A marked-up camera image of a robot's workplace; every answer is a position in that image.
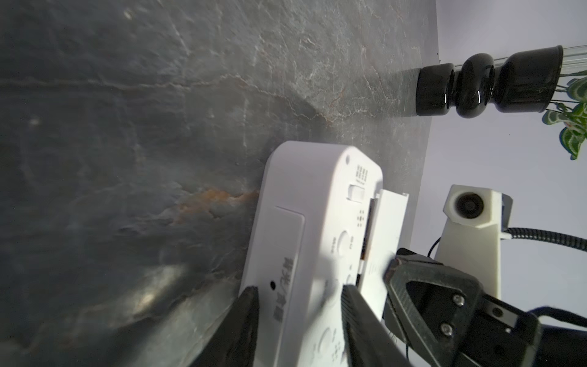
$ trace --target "metal screw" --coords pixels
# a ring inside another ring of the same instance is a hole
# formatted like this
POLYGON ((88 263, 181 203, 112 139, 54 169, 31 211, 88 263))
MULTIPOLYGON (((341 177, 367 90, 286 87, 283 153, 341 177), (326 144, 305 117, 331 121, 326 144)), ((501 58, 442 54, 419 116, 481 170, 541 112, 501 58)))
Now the metal screw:
POLYGON ((453 336, 453 327, 447 324, 446 322, 440 324, 440 331, 445 336, 453 336))
POLYGON ((462 295, 457 293, 457 294, 453 295, 453 302, 457 306, 463 307, 463 305, 465 304, 465 298, 462 295))

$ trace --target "marble tabletop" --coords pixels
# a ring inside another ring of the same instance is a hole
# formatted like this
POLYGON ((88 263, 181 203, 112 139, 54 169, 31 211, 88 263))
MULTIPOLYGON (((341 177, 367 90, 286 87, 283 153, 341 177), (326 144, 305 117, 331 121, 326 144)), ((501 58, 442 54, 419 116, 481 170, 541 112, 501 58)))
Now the marble tabletop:
POLYGON ((409 244, 434 0, 2 1, 0 31, 2 366, 189 365, 286 140, 370 156, 409 244))

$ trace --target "leaf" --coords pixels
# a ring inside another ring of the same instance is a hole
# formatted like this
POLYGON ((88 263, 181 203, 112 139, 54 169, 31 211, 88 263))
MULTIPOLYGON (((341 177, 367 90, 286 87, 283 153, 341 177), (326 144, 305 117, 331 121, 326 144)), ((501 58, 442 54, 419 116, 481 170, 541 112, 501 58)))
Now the leaf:
POLYGON ((566 127, 562 129, 559 140, 561 145, 571 154, 571 160, 575 160, 579 156, 579 149, 585 140, 585 135, 574 133, 566 127))
POLYGON ((565 126, 567 129, 569 129, 572 133, 575 133, 577 135, 583 136, 587 134, 587 130, 585 129, 584 126, 581 126, 577 123, 568 123, 565 122, 565 126))
POLYGON ((554 105, 556 106, 556 109, 562 112, 566 112, 566 106, 564 103, 560 103, 560 102, 553 102, 554 105))
POLYGON ((587 102, 587 77, 571 83, 566 94, 579 102, 587 102))
POLYGON ((578 103, 567 116, 587 125, 587 103, 578 103))
POLYGON ((562 113, 549 110, 542 116, 542 122, 547 125, 554 125, 557 122, 562 122, 563 118, 565 116, 562 113))

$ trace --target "white wall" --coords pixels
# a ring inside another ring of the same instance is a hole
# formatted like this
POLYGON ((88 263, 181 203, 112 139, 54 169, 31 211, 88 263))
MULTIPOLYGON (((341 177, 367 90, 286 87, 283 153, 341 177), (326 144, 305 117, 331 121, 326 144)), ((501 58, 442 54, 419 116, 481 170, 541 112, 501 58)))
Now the white wall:
MULTIPOLYGON (((437 12, 441 62, 462 64, 477 52, 499 58, 587 44, 585 0, 437 0, 437 12)), ((587 147, 570 161, 558 141, 562 126, 544 125, 541 117, 488 106, 475 119, 460 118, 454 108, 432 119, 411 250, 426 254, 440 236, 452 184, 512 196, 511 227, 587 238, 587 147)), ((524 310, 550 305, 587 317, 587 252, 509 240, 502 242, 501 261, 505 302, 524 310)))

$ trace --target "black vase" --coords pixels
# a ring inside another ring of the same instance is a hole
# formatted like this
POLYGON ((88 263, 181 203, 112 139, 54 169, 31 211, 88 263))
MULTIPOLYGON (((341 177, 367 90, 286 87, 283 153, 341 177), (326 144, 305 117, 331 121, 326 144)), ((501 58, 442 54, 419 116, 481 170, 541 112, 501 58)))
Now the black vase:
POLYGON ((445 115, 451 106, 461 117, 479 116, 487 103, 501 112, 542 112, 548 106, 561 73, 562 46, 523 51, 503 65, 478 53, 455 71, 451 63, 426 66, 418 76, 416 112, 445 115))

